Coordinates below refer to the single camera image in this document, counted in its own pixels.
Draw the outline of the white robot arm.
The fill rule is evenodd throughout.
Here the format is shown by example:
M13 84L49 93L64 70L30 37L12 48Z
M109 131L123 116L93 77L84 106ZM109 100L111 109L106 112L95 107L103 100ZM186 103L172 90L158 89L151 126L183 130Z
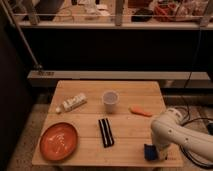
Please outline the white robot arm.
M151 122L152 144L144 145L147 161L162 161L168 156L171 143L182 146L213 162L213 136L181 125L183 115L175 108L167 108Z

